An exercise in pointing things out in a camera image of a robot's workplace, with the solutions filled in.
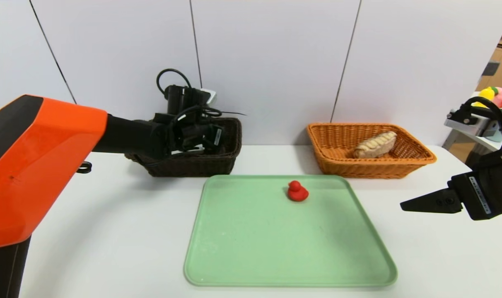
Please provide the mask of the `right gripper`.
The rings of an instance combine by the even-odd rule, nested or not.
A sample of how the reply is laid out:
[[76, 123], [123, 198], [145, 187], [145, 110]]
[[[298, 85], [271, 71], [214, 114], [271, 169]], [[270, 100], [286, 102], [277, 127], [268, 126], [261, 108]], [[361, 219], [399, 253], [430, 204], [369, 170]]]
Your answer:
[[502, 214], [502, 164], [454, 175], [449, 188], [400, 203], [403, 211], [455, 214], [463, 210], [475, 221]]

